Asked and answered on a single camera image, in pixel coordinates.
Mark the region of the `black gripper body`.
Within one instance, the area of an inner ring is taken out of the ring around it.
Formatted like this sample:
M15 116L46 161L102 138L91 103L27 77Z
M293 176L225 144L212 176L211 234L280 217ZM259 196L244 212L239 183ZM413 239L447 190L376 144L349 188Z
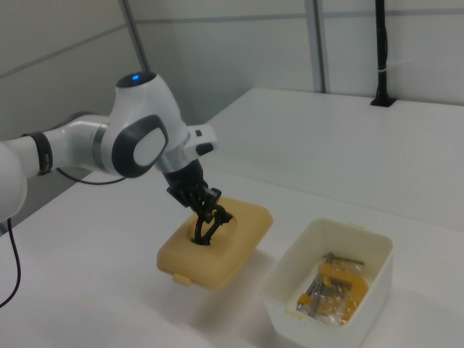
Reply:
M204 198L207 183L200 161L192 161L180 170L163 175L168 184L167 192L179 202L192 202L194 199Z

